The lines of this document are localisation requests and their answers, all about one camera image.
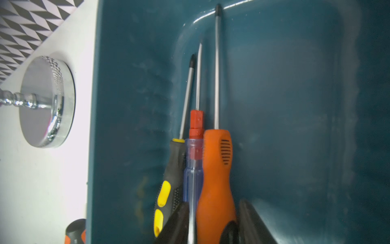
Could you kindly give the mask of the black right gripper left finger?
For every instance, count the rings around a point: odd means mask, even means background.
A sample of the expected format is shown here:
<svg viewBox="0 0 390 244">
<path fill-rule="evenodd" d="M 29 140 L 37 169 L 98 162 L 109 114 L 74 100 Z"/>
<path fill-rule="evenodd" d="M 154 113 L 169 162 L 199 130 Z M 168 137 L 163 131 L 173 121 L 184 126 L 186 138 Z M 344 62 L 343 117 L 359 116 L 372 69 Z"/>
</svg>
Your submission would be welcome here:
<svg viewBox="0 0 390 244">
<path fill-rule="evenodd" d="M 190 207 L 188 202 L 182 202 L 169 217 L 162 232 L 154 244 L 187 244 L 189 230 Z"/>
</svg>

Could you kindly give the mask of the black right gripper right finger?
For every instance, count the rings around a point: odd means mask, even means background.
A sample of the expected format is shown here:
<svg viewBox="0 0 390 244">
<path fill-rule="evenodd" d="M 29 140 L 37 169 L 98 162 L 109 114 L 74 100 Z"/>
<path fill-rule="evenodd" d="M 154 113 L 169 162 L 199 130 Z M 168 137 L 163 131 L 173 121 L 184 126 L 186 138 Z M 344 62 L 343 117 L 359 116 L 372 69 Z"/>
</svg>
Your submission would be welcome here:
<svg viewBox="0 0 390 244">
<path fill-rule="evenodd" d="M 239 202 L 239 232 L 242 244 L 277 244 L 254 206 L 246 199 Z"/>
</svg>

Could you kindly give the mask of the black yellow grip screwdriver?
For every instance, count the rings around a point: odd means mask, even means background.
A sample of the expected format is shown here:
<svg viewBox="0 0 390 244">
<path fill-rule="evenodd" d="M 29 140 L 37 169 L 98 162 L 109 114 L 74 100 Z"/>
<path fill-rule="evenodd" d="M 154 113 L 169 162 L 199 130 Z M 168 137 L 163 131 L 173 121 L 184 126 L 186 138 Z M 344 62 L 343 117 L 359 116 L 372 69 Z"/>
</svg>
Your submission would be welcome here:
<svg viewBox="0 0 390 244">
<path fill-rule="evenodd" d="M 183 201 L 183 174 L 186 165 L 186 146 L 183 136 L 188 117 L 188 108 L 196 64 L 197 57 L 195 54 L 192 54 L 189 64 L 179 136 L 170 141 L 170 156 L 165 167 L 163 181 L 160 185 L 154 206 L 153 232 L 155 237 L 158 237 L 161 234 L 168 219 Z"/>
</svg>

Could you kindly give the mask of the orange handle long screwdriver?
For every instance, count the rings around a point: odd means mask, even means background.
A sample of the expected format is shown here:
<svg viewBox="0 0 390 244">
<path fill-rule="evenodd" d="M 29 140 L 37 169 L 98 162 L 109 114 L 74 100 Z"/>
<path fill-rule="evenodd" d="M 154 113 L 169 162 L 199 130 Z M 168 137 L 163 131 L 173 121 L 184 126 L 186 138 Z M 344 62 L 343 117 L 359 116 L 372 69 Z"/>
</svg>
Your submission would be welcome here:
<svg viewBox="0 0 390 244">
<path fill-rule="evenodd" d="M 204 182 L 198 202 L 196 223 L 199 244 L 219 244 L 231 237 L 237 224 L 230 187 L 233 144 L 228 130 L 219 127 L 220 109 L 220 30 L 222 6 L 215 7 L 215 95 L 214 128 L 204 133 Z"/>
</svg>

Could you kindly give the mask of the blue transparent handle screwdriver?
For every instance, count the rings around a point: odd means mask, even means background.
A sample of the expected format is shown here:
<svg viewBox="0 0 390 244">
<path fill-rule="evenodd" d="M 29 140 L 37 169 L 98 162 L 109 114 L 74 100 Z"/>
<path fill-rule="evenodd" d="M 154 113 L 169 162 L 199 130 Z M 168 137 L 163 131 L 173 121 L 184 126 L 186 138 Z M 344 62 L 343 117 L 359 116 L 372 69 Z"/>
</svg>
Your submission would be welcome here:
<svg viewBox="0 0 390 244">
<path fill-rule="evenodd" d="M 196 213 L 203 186 L 203 135 L 204 112 L 200 110 L 201 68 L 203 43 L 200 43 L 197 58 L 195 109 L 191 111 L 189 139 L 185 141 L 187 149 L 186 169 L 184 172 L 184 197 L 189 203 L 189 231 L 187 242 L 197 242 Z"/>
</svg>

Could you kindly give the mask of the black orange collar screwdriver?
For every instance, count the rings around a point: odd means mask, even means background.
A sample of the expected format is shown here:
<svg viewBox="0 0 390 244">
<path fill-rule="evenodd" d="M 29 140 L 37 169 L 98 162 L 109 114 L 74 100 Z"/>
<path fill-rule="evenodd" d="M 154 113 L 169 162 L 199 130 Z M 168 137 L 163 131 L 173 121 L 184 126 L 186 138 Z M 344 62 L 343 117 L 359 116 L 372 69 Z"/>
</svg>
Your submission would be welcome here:
<svg viewBox="0 0 390 244">
<path fill-rule="evenodd" d="M 65 244 L 86 243 L 86 219 L 73 221 L 66 228 Z"/>
</svg>

